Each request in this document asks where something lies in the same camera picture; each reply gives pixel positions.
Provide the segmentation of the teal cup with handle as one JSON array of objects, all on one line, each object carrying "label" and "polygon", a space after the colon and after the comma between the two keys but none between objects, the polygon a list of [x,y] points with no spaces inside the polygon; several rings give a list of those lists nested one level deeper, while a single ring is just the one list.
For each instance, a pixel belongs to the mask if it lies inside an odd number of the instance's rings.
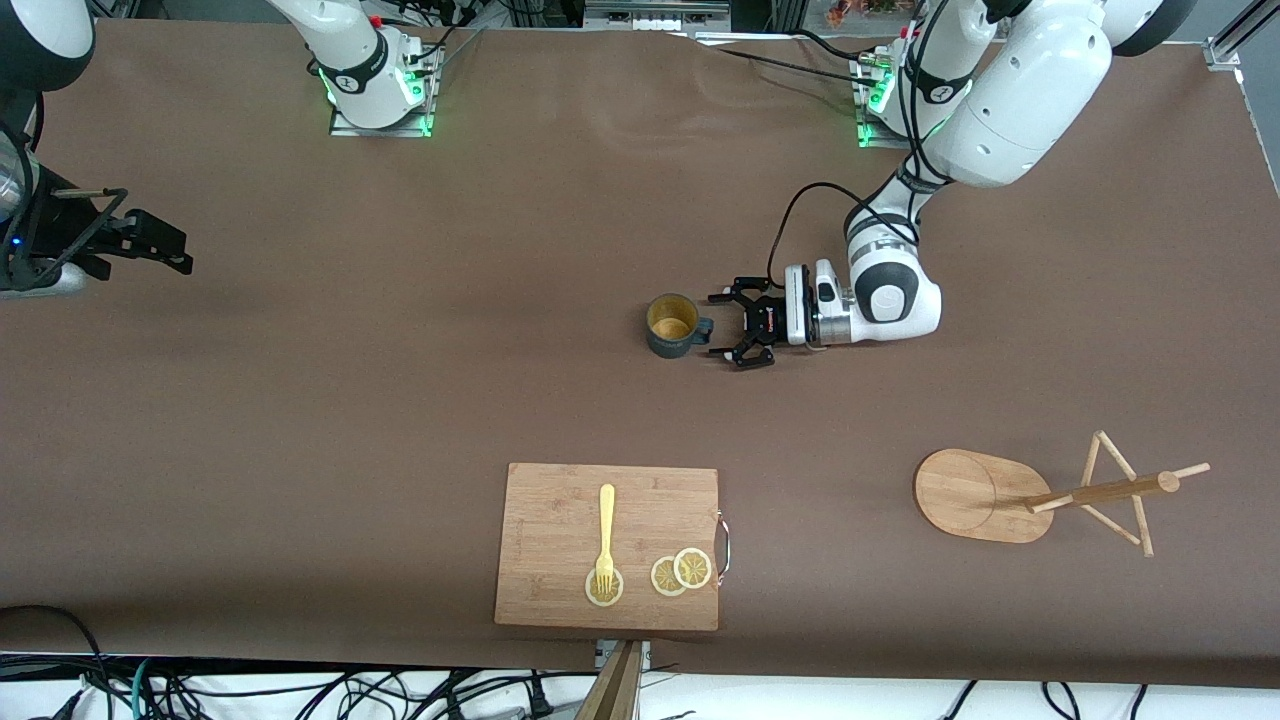
[{"label": "teal cup with handle", "polygon": [[716,325],[691,299],[663,293],[648,305],[645,327],[650,351],[659,357],[678,359],[696,345],[708,345]]}]

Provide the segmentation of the aluminium frame profile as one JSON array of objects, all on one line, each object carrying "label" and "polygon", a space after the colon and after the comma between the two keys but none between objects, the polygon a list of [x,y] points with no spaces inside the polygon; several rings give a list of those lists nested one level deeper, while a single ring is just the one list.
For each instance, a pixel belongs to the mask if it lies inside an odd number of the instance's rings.
[{"label": "aluminium frame profile", "polygon": [[1240,50],[1277,18],[1280,18],[1280,0],[1249,0],[1230,22],[1204,41],[1204,60],[1208,69],[1235,70],[1240,65]]}]

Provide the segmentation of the wooden mug rack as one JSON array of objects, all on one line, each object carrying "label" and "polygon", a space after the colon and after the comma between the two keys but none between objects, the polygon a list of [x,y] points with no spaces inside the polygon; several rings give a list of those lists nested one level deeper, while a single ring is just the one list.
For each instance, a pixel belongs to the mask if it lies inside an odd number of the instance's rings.
[{"label": "wooden mug rack", "polygon": [[1103,430],[1091,437],[1078,486],[1053,491],[1033,468],[1007,457],[943,448],[913,477],[922,516],[945,534],[1002,544],[1043,538],[1057,512],[1080,510],[1144,557],[1155,555],[1146,498],[1174,495],[1208,462],[1140,475]]}]

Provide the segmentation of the bamboo cutting board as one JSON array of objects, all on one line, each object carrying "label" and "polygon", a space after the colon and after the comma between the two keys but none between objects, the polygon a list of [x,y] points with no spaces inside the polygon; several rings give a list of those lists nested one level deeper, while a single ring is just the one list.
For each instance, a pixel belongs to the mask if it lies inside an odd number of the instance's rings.
[{"label": "bamboo cutting board", "polygon": [[[588,601],[584,580],[600,550],[604,484],[616,488],[612,557],[625,592],[616,605],[598,607]],[[713,469],[515,462],[506,489],[495,623],[654,635],[716,632],[721,521]],[[710,556],[710,580],[676,597],[659,594],[652,565],[689,547]]]}]

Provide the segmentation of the yellow plastic fork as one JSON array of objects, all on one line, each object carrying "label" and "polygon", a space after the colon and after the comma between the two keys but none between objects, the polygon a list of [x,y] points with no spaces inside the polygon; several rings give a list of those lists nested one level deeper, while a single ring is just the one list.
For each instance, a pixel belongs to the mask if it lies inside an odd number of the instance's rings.
[{"label": "yellow plastic fork", "polygon": [[614,560],[612,557],[612,530],[614,520],[616,488],[604,484],[599,489],[599,528],[600,550],[594,562],[594,593],[602,601],[608,600],[616,588]]}]

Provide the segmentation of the wooden beam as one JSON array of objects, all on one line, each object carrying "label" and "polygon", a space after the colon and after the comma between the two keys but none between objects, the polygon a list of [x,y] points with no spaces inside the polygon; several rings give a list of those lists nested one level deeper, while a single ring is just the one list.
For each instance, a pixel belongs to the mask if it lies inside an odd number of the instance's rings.
[{"label": "wooden beam", "polygon": [[636,720],[640,661],[640,651],[627,641],[598,673],[573,720]]}]

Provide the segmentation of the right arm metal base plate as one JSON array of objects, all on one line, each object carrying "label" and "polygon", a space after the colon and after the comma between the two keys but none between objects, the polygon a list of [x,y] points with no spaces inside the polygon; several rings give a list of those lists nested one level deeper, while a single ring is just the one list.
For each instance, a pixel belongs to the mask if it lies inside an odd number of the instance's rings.
[{"label": "right arm metal base plate", "polygon": [[390,115],[390,110],[401,111],[394,122],[372,128],[355,124],[337,105],[333,94],[326,99],[332,105],[329,133],[344,137],[387,137],[387,138],[429,138],[433,136],[436,100],[440,90],[442,64],[438,54],[408,64],[404,69],[388,70],[381,86],[388,82],[393,91],[381,91],[378,97],[388,105],[379,117]]}]

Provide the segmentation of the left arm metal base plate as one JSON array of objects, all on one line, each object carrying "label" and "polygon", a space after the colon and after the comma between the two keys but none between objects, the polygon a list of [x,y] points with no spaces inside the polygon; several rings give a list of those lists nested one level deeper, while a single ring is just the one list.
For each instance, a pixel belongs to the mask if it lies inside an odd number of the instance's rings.
[{"label": "left arm metal base plate", "polygon": [[861,147],[909,149],[943,124],[972,87],[973,74],[942,79],[888,46],[861,53],[849,65]]}]

